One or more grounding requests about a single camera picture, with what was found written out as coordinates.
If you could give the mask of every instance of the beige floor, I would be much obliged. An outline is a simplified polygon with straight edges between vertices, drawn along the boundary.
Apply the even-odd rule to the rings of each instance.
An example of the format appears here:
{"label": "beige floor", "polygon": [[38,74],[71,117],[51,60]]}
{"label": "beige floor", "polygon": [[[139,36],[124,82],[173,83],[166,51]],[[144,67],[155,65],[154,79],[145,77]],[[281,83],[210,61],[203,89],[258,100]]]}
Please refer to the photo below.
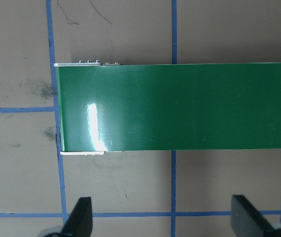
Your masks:
{"label": "beige floor", "polygon": [[[171,0],[52,0],[56,62],[172,62]],[[281,0],[177,0],[179,63],[281,62]],[[45,0],[0,0],[0,107],[53,106]],[[0,213],[61,213],[53,112],[0,114]],[[64,157],[67,211],[170,212],[171,152]],[[281,209],[281,150],[178,151],[176,211],[229,211],[231,194]],[[278,222],[279,215],[268,215]],[[170,236],[170,217],[97,217],[93,237]],[[0,218],[0,236],[60,217]],[[229,216],[177,217],[176,236],[234,236]]]}

